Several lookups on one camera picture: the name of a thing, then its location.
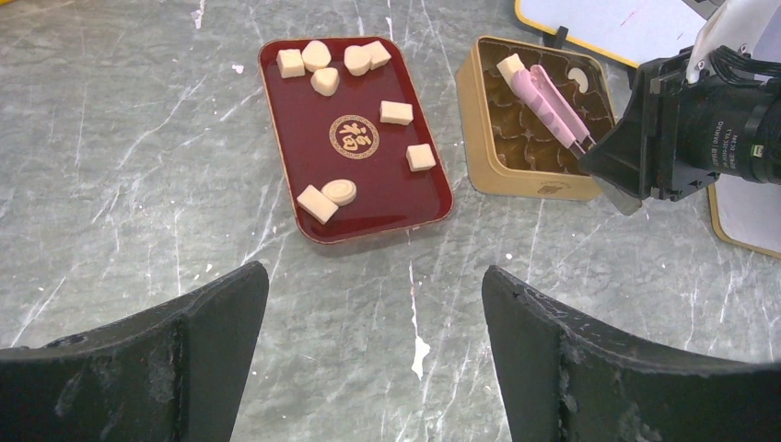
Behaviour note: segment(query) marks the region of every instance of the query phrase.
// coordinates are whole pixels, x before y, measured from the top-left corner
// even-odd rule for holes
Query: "round swirl candy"
[[[324,185],[321,190],[326,198],[338,206],[348,205],[358,193],[356,184],[350,180],[333,180]]]

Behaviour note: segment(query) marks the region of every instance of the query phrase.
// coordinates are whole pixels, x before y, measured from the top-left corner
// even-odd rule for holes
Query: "pink tongs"
[[[591,139],[589,129],[564,100],[542,66],[524,66],[513,76],[510,88],[540,118],[556,139],[576,157],[586,154],[582,143]]]

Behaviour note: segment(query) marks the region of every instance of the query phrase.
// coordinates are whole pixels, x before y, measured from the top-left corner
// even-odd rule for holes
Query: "white candy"
[[[339,87],[339,71],[335,67],[318,69],[312,75],[312,87],[321,95],[330,97]]]
[[[307,73],[304,70],[301,51],[298,49],[283,49],[278,52],[276,54],[276,63],[279,65],[279,74],[282,75],[282,78],[303,76]]]
[[[514,53],[508,58],[499,62],[499,64],[496,65],[496,68],[498,68],[499,72],[502,73],[502,76],[505,78],[505,81],[507,81],[507,84],[512,85],[512,77],[517,71],[526,69],[526,66],[523,65],[520,57]]]
[[[429,170],[437,165],[431,145],[410,145],[407,147],[407,162],[412,172]]]
[[[361,46],[348,46],[344,50],[344,67],[353,76],[362,76],[371,67],[371,53]]]
[[[355,200],[358,189],[350,180],[333,180],[324,185],[321,192],[334,204],[342,207]]]
[[[314,216],[320,224],[325,224],[336,213],[339,207],[325,195],[320,193],[314,186],[307,188],[296,198],[298,205],[308,214]]]
[[[566,75],[570,80],[575,80],[577,83],[577,90],[581,94],[585,94],[589,91],[589,79],[586,77],[586,73],[578,67],[573,67]]]
[[[394,101],[381,101],[379,104],[379,122],[408,125],[413,120],[413,105]]]
[[[328,67],[331,62],[331,52],[328,47],[319,40],[310,41],[304,51],[301,53],[304,60],[304,66],[310,72],[316,72],[318,69]]]
[[[382,42],[379,40],[372,41],[371,43],[365,45],[364,49],[366,49],[368,53],[371,54],[372,71],[378,67],[384,66],[391,60],[391,54],[387,49],[385,49],[385,46],[383,46]]]

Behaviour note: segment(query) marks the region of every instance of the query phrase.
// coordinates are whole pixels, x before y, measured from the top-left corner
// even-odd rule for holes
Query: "camera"
[[[637,68],[624,117],[581,170],[641,200],[680,201],[722,173],[781,184],[781,64],[721,46],[689,84],[691,53]]]

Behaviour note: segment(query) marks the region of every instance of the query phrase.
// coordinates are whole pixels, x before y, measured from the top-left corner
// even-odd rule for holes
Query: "gray marble table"
[[[256,56],[274,39],[359,33],[402,48],[456,207],[319,247],[292,218]],[[627,218],[602,197],[473,189],[453,74],[485,34],[539,41],[509,0],[0,6],[0,346],[93,328],[258,260],[271,295],[237,441],[508,441],[480,297],[494,263],[653,341],[778,358],[779,262],[720,242],[704,193]],[[606,70],[620,114],[626,77]],[[413,307],[431,348],[420,378]]]

